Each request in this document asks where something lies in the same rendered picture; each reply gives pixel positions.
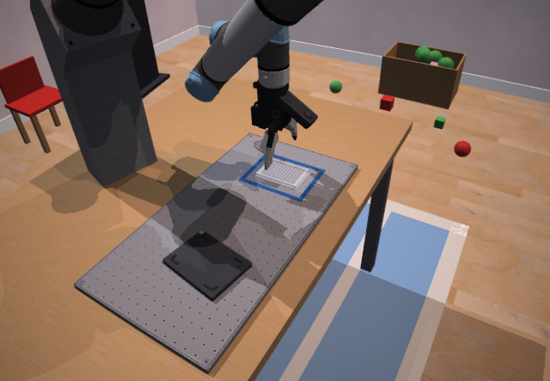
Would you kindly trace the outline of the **blue tape outline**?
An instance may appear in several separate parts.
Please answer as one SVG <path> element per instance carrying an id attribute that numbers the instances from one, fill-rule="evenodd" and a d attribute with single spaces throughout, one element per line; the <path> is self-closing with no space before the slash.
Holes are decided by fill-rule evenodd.
<path id="1" fill-rule="evenodd" d="M 264 160 L 265 160 L 265 155 L 245 174 L 243 175 L 239 181 L 244 181 L 248 184 L 251 184 L 251 185 L 254 185 L 256 187 L 261 187 L 265 190 L 268 190 L 268 191 L 271 191 L 271 192 L 274 192 L 276 194 L 280 194 L 280 195 L 283 195 L 285 197 L 288 197 L 288 198 L 291 198 L 293 200 L 298 200 L 300 202 L 302 202 L 302 200 L 305 198 L 305 196 L 309 193 L 309 191 L 311 190 L 311 188 L 316 184 L 316 182 L 321 178 L 321 176 L 323 175 L 323 173 L 325 172 L 324 169 L 319 169 L 319 168 L 316 168 L 316 167 L 313 167 L 313 166 L 310 166 L 310 165 L 307 165 L 305 163 L 299 163 L 297 161 L 293 161 L 293 160 L 290 160 L 288 158 L 285 158 L 285 157 L 280 157 L 280 156 L 277 156 L 277 155 L 273 155 L 273 157 L 276 157 L 278 159 L 281 159 L 281 160 L 284 160 L 284 161 L 287 161 L 287 162 L 290 162 L 290 163 L 294 163 L 294 164 L 298 164 L 298 165 L 301 165 L 303 167 L 306 167 L 306 168 L 310 168 L 310 169 L 314 169 L 314 170 L 317 170 L 317 171 L 320 171 L 318 173 L 318 175 L 314 178 L 314 180 L 312 180 L 312 182 L 309 184 L 309 186 L 305 189 L 305 191 L 302 193 L 302 195 L 298 198 L 296 196 L 293 196 L 291 194 L 287 194 L 287 193 L 284 193 L 284 192 L 281 192 L 281 191 L 278 191 L 276 189 L 273 189 L 273 188 L 270 188 L 270 187 L 267 187 L 267 186 L 264 186 L 264 185 L 261 185 L 259 183 L 256 183 L 256 182 L 253 182 L 253 181 L 249 181 L 249 180 L 246 180 L 245 178 L 259 165 L 261 164 Z"/>

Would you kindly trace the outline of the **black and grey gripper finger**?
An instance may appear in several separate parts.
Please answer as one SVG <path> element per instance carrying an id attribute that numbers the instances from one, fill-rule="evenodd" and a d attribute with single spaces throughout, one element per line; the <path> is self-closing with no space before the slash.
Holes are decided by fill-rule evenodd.
<path id="1" fill-rule="evenodd" d="M 272 164 L 272 158 L 278 142 L 278 120 L 273 119 L 264 137 L 254 141 L 254 148 L 265 154 L 265 170 Z"/>
<path id="2" fill-rule="evenodd" d="M 291 121 L 290 123 L 288 124 L 288 126 L 285 127 L 285 129 L 289 130 L 291 132 L 291 135 L 293 137 L 294 140 L 296 140 L 297 138 L 297 122 L 291 118 Z"/>

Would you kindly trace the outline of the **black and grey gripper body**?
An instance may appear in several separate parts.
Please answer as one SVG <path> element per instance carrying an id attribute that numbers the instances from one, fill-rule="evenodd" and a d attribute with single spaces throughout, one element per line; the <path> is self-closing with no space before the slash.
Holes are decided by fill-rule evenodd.
<path id="1" fill-rule="evenodd" d="M 253 87 L 257 89 L 258 101 L 251 107 L 252 125 L 266 129 L 272 123 L 273 119 L 275 119 L 278 120 L 278 130 L 282 132 L 283 129 L 288 126 L 292 117 L 277 105 L 272 98 L 275 94 L 281 94 L 287 91 L 289 89 L 289 84 L 278 89 L 268 89 L 262 86 L 258 79 L 257 82 L 253 83 Z M 260 99 L 258 91 L 260 92 Z"/>

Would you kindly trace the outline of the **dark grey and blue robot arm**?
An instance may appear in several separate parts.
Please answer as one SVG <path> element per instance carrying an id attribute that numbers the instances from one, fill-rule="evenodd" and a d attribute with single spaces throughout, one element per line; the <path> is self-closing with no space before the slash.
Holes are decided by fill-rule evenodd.
<path id="1" fill-rule="evenodd" d="M 268 89 L 284 87 L 290 81 L 289 26 L 322 1 L 247 0 L 231 21 L 212 26 L 211 46 L 190 71 L 186 90 L 197 100 L 210 102 L 251 58 L 257 58 L 261 85 Z M 122 6 L 121 0 L 52 0 L 52 9 L 68 29 L 97 36 L 116 28 L 124 0 Z M 275 94 L 272 100 L 305 129 L 318 118 L 289 90 Z"/>

